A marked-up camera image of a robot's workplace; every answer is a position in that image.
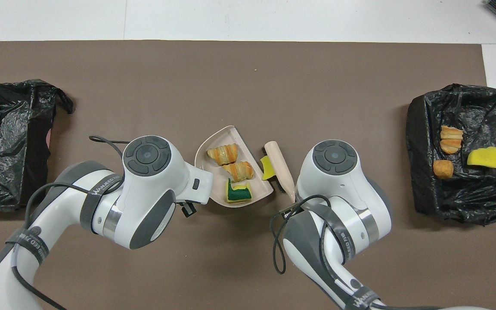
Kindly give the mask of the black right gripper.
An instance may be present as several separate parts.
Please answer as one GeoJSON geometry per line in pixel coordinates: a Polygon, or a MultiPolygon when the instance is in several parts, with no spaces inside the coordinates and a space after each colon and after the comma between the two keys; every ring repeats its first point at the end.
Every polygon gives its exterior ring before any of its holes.
{"type": "MultiPolygon", "coordinates": [[[[294,216],[295,214],[303,212],[304,204],[305,204],[305,202],[297,201],[297,202],[293,203],[292,205],[288,206],[287,208],[281,210],[279,212],[279,214],[282,217],[294,216]]],[[[185,218],[188,218],[197,212],[197,210],[194,206],[194,203],[191,201],[182,202],[181,203],[181,210],[182,210],[185,218]]]]}

